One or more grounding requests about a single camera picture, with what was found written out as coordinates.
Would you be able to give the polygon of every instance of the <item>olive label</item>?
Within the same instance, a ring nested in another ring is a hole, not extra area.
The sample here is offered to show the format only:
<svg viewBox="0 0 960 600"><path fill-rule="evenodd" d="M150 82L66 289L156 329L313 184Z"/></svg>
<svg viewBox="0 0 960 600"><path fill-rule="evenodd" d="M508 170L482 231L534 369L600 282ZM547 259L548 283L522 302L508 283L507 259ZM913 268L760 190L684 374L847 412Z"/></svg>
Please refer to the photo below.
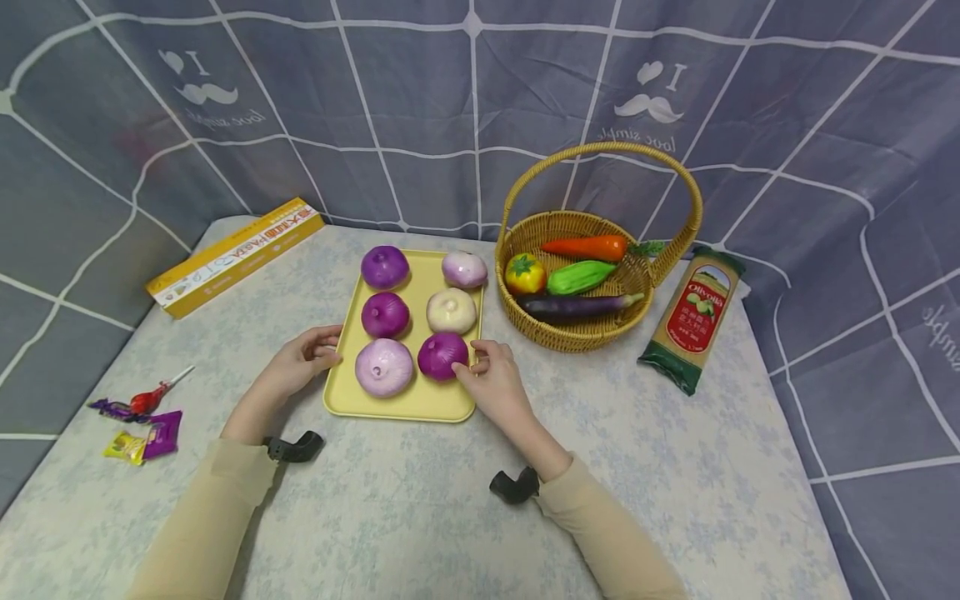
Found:
<svg viewBox="0 0 960 600"><path fill-rule="evenodd" d="M706 351L729 293L730 278L723 271L712 265L694 271L667 321L670 340L687 352Z"/></svg>

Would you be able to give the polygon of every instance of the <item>person's left hand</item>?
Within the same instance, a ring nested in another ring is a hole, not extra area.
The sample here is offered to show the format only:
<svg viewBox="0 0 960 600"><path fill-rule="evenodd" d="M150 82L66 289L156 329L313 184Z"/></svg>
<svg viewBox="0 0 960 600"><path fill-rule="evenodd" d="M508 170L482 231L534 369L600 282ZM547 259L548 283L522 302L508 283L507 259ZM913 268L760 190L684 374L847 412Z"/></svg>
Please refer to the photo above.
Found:
<svg viewBox="0 0 960 600"><path fill-rule="evenodd" d="M311 379L343 360L331 348L340 341L343 328L342 325L313 327L284 344L254 380L251 390L284 400L299 392Z"/></svg>

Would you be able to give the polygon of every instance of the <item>onion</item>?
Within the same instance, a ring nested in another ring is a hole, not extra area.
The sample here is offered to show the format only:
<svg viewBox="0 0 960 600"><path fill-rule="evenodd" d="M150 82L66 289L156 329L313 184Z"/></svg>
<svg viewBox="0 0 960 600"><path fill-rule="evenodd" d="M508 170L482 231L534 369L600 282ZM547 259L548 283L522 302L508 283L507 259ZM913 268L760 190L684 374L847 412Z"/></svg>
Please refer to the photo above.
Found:
<svg viewBox="0 0 960 600"><path fill-rule="evenodd" d="M451 252L444 256L441 268L450 285L462 290L472 290L487 282L487 265L476 254Z"/></svg>
<svg viewBox="0 0 960 600"><path fill-rule="evenodd" d="M426 303L426 321L436 332L467 333L477 320L477 307L470 294L455 287L446 288Z"/></svg>
<svg viewBox="0 0 960 600"><path fill-rule="evenodd" d="M360 275L374 290L397 287L410 273L410 263L396 246L377 246L360 261Z"/></svg>
<svg viewBox="0 0 960 600"><path fill-rule="evenodd" d="M456 333L442 331L423 342L417 354L417 366L427 377L446 381L457 376L453 372L453 363L465 365L469 359L467 343L463 338Z"/></svg>
<svg viewBox="0 0 960 600"><path fill-rule="evenodd" d="M379 292L364 303L360 322L374 338L395 338L410 323L410 309L397 294Z"/></svg>
<svg viewBox="0 0 960 600"><path fill-rule="evenodd" d="M373 340L357 354L353 366L360 387L374 397L396 396L410 383L414 359L396 340Z"/></svg>

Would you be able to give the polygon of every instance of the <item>yellow box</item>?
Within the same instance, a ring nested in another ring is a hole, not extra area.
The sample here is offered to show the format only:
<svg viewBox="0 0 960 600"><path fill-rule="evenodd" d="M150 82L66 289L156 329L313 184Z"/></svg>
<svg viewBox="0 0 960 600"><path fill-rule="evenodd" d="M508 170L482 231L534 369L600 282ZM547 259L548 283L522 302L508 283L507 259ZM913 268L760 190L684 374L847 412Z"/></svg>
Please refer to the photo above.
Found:
<svg viewBox="0 0 960 600"><path fill-rule="evenodd" d="M147 284L174 319L189 315L237 281L324 226L320 213L295 198Z"/></svg>

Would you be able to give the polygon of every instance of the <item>black clamp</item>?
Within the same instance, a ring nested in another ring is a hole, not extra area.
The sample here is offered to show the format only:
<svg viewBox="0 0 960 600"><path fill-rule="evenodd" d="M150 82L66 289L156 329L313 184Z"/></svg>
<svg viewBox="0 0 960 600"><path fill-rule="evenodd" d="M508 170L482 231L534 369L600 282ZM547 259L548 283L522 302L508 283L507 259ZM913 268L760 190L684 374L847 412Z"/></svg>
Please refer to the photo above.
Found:
<svg viewBox="0 0 960 600"><path fill-rule="evenodd" d="M284 442L280 438L264 438L267 455L281 463L308 463L324 449L324 438L316 431L305 431L296 444Z"/></svg>
<svg viewBox="0 0 960 600"><path fill-rule="evenodd" d="M493 476L490 491L500 496L500 499L507 504L522 504L540 491L540 478L532 467L521 471L516 481L501 470Z"/></svg>

